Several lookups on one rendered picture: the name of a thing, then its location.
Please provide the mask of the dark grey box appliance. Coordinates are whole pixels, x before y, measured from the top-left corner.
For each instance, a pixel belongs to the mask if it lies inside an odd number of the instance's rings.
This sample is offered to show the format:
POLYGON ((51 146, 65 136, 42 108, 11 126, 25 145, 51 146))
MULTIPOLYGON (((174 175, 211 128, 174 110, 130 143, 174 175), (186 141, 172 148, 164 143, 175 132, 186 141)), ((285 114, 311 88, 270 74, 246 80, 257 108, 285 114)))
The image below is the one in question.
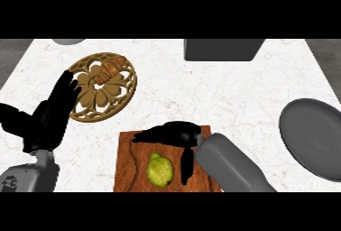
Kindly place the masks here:
POLYGON ((184 39, 186 61, 251 61, 264 39, 184 39))

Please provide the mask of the ornate wooden round trivet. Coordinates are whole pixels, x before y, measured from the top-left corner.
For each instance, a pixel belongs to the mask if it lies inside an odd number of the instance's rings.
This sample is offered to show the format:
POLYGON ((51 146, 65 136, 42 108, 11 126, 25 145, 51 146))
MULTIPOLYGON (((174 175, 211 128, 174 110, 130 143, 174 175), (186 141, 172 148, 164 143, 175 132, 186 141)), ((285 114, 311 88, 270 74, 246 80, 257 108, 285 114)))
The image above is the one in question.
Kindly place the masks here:
POLYGON ((137 75, 130 60, 119 54, 90 54, 68 69, 73 73, 81 93, 69 117, 82 123, 96 123, 110 118, 125 107, 137 87, 137 75), (115 59, 122 64, 110 80, 99 85, 96 77, 102 63, 115 59))

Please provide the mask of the grey round object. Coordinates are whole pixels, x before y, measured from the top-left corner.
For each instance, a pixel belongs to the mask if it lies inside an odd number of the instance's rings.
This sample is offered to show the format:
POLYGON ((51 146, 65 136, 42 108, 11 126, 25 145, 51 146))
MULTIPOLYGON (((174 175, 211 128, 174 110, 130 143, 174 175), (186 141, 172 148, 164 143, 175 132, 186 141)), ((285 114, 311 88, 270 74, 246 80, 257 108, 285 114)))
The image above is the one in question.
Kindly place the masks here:
POLYGON ((85 39, 51 39, 59 45, 73 45, 82 42, 85 39))

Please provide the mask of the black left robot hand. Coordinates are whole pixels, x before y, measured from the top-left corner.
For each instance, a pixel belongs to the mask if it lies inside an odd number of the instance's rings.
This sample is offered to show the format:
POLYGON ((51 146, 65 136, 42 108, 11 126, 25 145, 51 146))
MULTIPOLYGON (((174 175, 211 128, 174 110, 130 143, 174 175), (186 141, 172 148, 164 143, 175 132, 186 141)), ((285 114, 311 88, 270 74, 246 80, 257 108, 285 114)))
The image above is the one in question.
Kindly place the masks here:
POLYGON ((53 151, 60 145, 79 91, 73 73, 66 70, 47 100, 40 102, 31 115, 0 103, 0 126, 7 133, 22 138, 23 152, 53 151))

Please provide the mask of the brown croissant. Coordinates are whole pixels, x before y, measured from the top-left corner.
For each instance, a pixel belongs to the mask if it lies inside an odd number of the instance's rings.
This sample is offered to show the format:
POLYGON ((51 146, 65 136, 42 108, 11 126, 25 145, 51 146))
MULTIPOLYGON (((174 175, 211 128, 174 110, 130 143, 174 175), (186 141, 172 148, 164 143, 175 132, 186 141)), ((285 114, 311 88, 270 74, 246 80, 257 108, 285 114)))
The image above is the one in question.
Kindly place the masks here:
POLYGON ((118 60, 110 59, 102 63, 100 70, 96 77, 96 83, 103 85, 110 78, 116 75, 122 67, 122 64, 118 60))

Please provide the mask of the dark grey pan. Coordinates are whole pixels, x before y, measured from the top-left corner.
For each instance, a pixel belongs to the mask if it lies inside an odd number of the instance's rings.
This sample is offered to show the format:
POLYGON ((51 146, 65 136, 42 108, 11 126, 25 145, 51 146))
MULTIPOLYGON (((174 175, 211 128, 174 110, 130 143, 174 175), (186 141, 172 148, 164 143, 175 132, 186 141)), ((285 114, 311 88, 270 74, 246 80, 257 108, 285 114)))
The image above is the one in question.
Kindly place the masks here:
POLYGON ((316 99, 295 99, 280 112, 279 133, 301 166, 341 182, 341 112, 316 99))

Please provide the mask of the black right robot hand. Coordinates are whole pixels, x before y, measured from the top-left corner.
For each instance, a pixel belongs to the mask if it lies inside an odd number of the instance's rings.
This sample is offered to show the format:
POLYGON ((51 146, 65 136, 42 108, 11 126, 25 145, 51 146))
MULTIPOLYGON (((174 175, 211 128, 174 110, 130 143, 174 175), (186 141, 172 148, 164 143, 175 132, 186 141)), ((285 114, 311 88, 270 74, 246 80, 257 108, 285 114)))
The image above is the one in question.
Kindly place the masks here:
POLYGON ((169 146, 181 147, 181 183, 186 185, 193 175, 195 169, 195 151, 200 136, 200 126, 186 121, 171 121, 143 130, 133 136, 135 143, 161 143, 169 146))

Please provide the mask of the brown wooden cutting board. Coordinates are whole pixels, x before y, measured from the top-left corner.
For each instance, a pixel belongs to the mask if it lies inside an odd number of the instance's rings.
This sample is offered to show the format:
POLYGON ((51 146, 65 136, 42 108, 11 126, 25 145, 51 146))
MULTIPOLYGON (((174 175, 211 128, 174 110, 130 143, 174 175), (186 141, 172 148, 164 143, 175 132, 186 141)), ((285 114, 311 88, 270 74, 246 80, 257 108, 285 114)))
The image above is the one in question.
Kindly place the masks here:
MULTIPOLYGON (((116 172, 113 192, 220 192, 221 188, 195 161, 193 175, 186 185, 181 183, 183 148, 161 143, 135 143, 133 136, 141 131, 121 132, 116 148, 116 172), (146 177, 149 155, 158 152, 172 163, 172 181, 165 188, 152 185, 146 177)), ((211 135, 206 125, 200 126, 199 138, 211 135)))

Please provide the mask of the green pear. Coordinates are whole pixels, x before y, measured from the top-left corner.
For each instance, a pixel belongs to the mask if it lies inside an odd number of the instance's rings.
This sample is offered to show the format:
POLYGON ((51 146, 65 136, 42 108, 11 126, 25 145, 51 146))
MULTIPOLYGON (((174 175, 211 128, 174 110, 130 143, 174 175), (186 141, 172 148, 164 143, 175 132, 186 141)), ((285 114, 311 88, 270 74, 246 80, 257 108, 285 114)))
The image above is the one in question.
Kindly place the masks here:
POLYGON ((165 188, 172 181, 172 163, 158 152, 149 155, 146 177, 153 186, 165 188))

